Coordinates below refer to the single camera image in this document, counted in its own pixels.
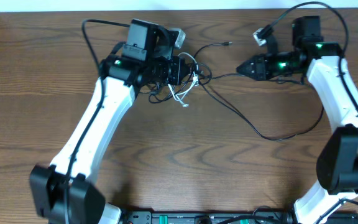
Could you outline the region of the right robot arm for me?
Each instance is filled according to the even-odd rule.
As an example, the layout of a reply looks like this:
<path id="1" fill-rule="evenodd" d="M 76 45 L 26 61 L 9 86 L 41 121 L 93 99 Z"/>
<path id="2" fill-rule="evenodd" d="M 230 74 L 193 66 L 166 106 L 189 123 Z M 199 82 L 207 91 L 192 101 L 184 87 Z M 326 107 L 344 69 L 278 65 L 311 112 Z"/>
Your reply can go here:
<path id="1" fill-rule="evenodd" d="M 318 16 L 292 22 L 291 52 L 279 52 L 271 24 L 253 36 L 268 51 L 240 64 L 237 72 L 257 81 L 300 73 L 316 90 L 329 119 L 332 135 L 316 163 L 317 181 L 295 201 L 287 218 L 293 223 L 326 223 L 341 205 L 358 197 L 358 90 L 344 48 L 324 41 Z"/>

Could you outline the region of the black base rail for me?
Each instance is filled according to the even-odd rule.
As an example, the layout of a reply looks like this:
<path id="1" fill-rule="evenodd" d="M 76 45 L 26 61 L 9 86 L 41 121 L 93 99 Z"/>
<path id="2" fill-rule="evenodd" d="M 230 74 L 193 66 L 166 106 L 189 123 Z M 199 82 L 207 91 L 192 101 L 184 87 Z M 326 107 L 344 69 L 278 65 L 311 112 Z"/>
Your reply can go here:
<path id="1" fill-rule="evenodd" d="M 246 213 L 163 213 L 134 211 L 121 216 L 119 224 L 217 224 L 233 219 L 234 224 L 294 223 L 286 212 L 261 209 Z"/>

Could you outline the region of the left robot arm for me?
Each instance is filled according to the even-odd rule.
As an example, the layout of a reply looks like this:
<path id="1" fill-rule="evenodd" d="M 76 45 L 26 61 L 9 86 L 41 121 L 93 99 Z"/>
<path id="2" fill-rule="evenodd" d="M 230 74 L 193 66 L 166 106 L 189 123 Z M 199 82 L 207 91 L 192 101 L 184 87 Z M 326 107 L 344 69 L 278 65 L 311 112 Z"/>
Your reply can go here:
<path id="1" fill-rule="evenodd" d="M 35 211 L 50 223 L 119 223 L 122 211 L 95 187 L 103 156 L 140 89 L 148 84 L 179 85 L 191 69 L 173 53 L 185 33 L 133 19 L 127 39 L 96 60 L 98 79 L 83 116 L 48 167 L 29 176 Z"/>

